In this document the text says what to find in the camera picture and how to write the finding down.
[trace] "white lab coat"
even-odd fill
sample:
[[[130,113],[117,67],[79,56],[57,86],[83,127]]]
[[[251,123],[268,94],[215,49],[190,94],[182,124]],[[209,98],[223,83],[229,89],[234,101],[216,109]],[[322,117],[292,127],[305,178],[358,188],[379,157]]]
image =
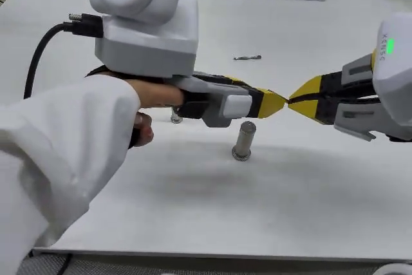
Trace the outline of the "white lab coat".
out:
[[[0,274],[88,211],[126,157],[139,107],[105,75],[0,107]]]

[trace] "gray gripper part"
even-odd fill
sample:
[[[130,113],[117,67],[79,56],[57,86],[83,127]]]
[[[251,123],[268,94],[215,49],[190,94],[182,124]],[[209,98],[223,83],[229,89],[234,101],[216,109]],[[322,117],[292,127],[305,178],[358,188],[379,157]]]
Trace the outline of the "gray gripper part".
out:
[[[166,83],[192,93],[208,93],[211,103],[202,119],[206,126],[211,128],[226,128],[232,123],[231,119],[223,116],[223,108],[229,95],[249,95],[248,91],[242,87],[206,82],[197,77],[173,77],[167,79]]]
[[[346,64],[342,68],[342,85],[372,79],[372,54]]]
[[[412,139],[412,131],[399,126],[381,103],[339,104],[335,128],[367,141],[371,141],[376,137],[370,131],[381,132],[402,140]]]

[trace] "green light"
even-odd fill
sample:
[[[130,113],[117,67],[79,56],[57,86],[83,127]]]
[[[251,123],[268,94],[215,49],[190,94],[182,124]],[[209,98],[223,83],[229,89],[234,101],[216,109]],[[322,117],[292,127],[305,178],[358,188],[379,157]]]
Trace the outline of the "green light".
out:
[[[395,40],[389,39],[388,40],[388,45],[386,47],[386,53],[387,54],[392,54],[393,53],[393,47],[395,46]]]

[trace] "black cable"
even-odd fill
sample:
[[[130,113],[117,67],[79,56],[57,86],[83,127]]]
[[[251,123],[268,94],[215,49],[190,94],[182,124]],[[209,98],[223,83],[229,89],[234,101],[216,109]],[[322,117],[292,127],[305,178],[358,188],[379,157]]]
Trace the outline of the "black cable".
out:
[[[33,58],[32,58],[32,62],[30,63],[30,67],[28,68],[26,86],[24,87],[24,99],[30,98],[32,96],[33,83],[34,83],[34,77],[36,75],[36,69],[37,69],[37,66],[39,65],[40,57],[43,54],[43,51],[46,48],[46,45],[59,32],[70,31],[69,25],[70,25],[70,23],[68,23],[68,24],[58,24],[58,25],[54,26],[52,29],[50,29],[44,35],[44,37],[41,39],[39,45],[37,46],[37,48],[36,48],[36,50],[33,54]]]
[[[84,37],[103,38],[103,20],[100,16],[91,14],[75,15],[76,20],[72,22],[64,22],[54,26],[41,39],[39,45],[34,51],[32,63],[28,68],[26,86],[24,87],[24,99],[32,96],[34,77],[41,55],[43,54],[46,45],[59,32],[71,32],[73,35],[81,35]]]
[[[73,258],[72,254],[67,255],[66,260],[64,260],[62,267],[60,268],[60,270],[57,272],[56,275],[63,275],[64,272],[66,272],[72,258]]]

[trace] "white table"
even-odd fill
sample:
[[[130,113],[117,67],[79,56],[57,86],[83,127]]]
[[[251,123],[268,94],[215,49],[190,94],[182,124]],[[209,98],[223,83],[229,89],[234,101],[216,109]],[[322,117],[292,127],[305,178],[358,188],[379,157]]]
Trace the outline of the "white table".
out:
[[[199,0],[196,69],[289,96],[370,53],[383,18],[412,0]],[[0,8],[1,102],[23,96],[41,36],[88,0],[8,0]],[[35,92],[99,65],[93,39],[60,34]],[[234,55],[261,61],[234,62]],[[52,249],[266,258],[412,258],[412,145],[349,137],[284,109],[256,121],[248,162],[230,150],[241,121],[208,129],[150,111],[155,141],[129,152],[90,212]]]

